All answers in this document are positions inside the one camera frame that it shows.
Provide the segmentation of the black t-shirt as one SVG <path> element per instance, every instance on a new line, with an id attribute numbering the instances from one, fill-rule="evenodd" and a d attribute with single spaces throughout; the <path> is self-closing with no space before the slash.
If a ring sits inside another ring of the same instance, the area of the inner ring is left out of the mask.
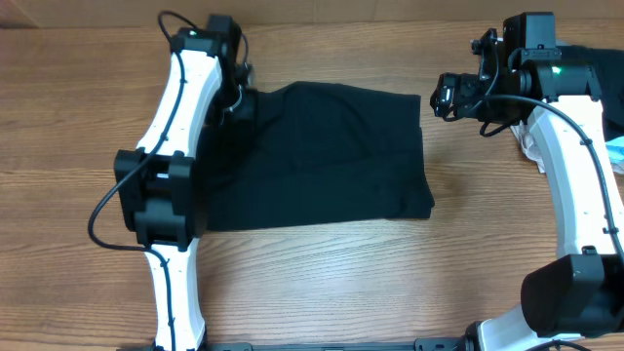
<path id="1" fill-rule="evenodd" d="M 207 131 L 211 231 L 427 219 L 418 95 L 296 82 Z"/>

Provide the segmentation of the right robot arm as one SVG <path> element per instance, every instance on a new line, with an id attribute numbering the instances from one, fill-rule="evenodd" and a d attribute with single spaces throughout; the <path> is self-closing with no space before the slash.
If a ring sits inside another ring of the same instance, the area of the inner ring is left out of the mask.
<path id="1" fill-rule="evenodd" d="M 557 257 L 528 274 L 520 303 L 458 338 L 418 350 L 577 348 L 623 330 L 623 203 L 608 159 L 596 69 L 566 59 L 555 17 L 530 12 L 472 42 L 477 74 L 441 75 L 430 104 L 448 122 L 480 121 L 483 136 L 521 125 L 542 156 L 557 222 Z"/>

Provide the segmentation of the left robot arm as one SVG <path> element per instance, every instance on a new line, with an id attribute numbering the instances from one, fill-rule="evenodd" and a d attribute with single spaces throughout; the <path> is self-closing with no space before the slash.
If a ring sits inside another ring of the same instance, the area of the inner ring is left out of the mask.
<path id="1" fill-rule="evenodd" d="M 207 227 L 208 131 L 251 129 L 257 92 L 251 66 L 238 55 L 249 44 L 233 18 L 211 15 L 203 28 L 187 21 L 166 39 L 166 88 L 136 148 L 116 155 L 115 191 L 152 277 L 157 331 L 151 349 L 205 350 L 197 252 Z"/>

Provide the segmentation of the light blue folded garment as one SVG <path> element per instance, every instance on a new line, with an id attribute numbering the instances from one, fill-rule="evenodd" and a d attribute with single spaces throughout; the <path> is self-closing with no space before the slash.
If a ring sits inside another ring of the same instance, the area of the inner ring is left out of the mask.
<path id="1" fill-rule="evenodd" d="M 610 164 L 615 173 L 624 174 L 624 136 L 605 143 Z"/>

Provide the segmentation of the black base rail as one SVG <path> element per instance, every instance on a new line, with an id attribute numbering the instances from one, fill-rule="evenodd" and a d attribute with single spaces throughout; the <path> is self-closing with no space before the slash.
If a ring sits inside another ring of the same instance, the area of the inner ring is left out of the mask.
<path id="1" fill-rule="evenodd" d="M 480 351 L 478 342 L 469 336 L 418 338 L 412 342 L 325 343 L 290 345 L 253 345 L 204 341 L 199 351 Z"/>

